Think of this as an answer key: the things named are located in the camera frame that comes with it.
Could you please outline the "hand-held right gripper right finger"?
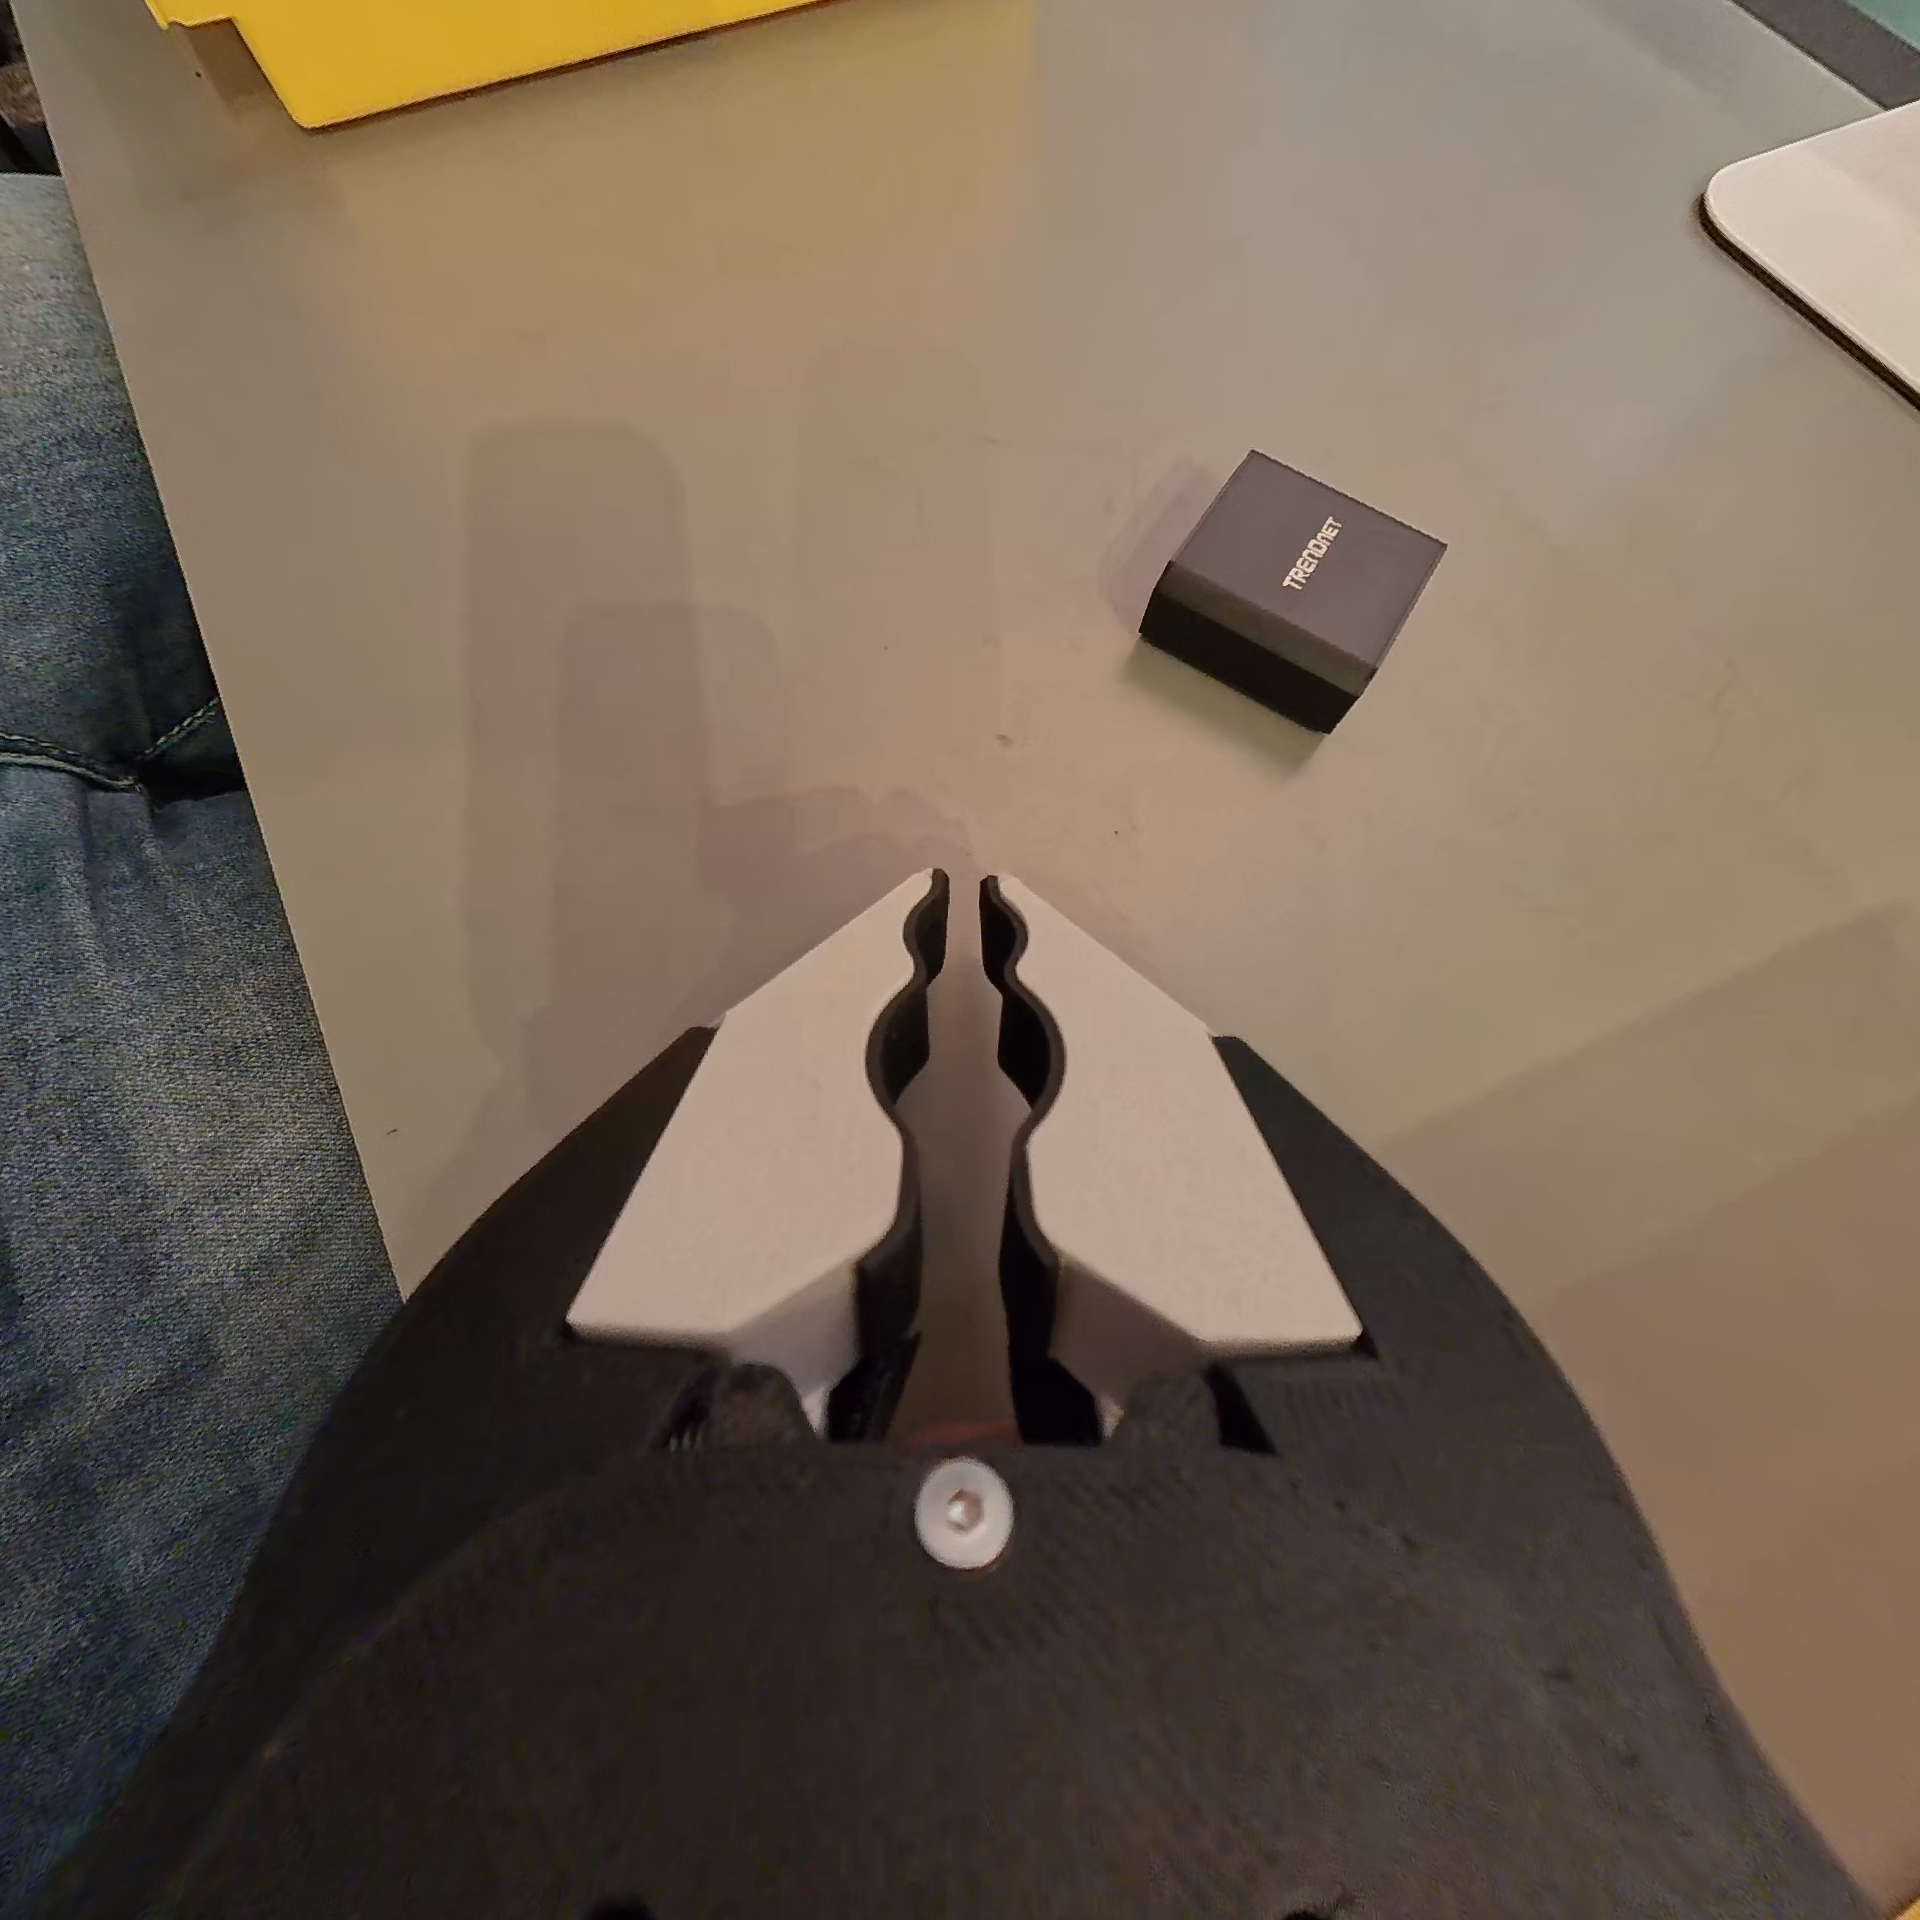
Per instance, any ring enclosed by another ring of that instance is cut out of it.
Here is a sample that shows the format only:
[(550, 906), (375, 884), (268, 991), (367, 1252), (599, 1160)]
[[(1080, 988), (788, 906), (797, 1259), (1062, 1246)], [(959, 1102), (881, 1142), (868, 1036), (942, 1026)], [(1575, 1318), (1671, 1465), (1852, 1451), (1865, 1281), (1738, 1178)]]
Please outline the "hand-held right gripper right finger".
[(1025, 1102), (997, 1246), (1021, 1438), (1097, 1445), (1149, 1380), (1358, 1355), (1207, 1021), (1015, 878), (980, 884), (978, 926)]

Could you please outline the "instruction board on white stand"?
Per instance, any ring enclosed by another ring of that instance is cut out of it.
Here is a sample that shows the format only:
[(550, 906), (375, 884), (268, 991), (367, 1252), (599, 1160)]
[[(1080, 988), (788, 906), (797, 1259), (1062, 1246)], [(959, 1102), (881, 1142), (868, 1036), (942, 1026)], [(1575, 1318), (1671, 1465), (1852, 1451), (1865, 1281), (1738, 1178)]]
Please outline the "instruction board on white stand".
[(1745, 265), (1917, 399), (1917, 106), (1738, 158), (1700, 210)]

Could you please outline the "black ethernet splitter box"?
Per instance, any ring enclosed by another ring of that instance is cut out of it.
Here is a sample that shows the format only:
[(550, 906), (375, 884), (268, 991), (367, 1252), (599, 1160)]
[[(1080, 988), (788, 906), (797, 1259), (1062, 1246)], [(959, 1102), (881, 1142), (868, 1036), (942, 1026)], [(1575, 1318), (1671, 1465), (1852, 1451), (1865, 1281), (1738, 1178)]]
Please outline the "black ethernet splitter box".
[(1163, 562), (1139, 641), (1329, 737), (1445, 557), (1432, 534), (1252, 450)]

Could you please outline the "person's blue jeans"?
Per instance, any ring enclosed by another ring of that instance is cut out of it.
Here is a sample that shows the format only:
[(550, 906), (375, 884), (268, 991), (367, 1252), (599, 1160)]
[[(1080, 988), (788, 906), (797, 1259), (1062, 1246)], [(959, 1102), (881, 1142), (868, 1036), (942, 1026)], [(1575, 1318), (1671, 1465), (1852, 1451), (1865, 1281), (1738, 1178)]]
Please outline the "person's blue jeans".
[(76, 217), (3, 175), (3, 1910), (398, 1301)]

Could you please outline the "yellow plastic bin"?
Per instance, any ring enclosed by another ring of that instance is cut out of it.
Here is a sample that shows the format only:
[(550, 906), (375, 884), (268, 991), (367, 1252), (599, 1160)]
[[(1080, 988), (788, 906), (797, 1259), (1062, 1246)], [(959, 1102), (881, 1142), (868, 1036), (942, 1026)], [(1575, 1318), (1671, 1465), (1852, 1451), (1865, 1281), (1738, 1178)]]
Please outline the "yellow plastic bin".
[(164, 31), (231, 28), (300, 130), (801, 13), (802, 4), (151, 4)]

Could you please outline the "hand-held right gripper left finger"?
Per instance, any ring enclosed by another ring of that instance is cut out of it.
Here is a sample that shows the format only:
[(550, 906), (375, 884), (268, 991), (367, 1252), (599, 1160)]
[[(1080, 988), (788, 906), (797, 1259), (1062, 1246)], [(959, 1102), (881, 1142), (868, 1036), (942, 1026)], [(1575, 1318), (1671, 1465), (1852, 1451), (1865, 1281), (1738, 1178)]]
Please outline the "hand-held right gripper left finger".
[(915, 873), (718, 1018), (567, 1308), (578, 1341), (777, 1370), (816, 1436), (884, 1422), (923, 1246), (899, 1097), (946, 906)]

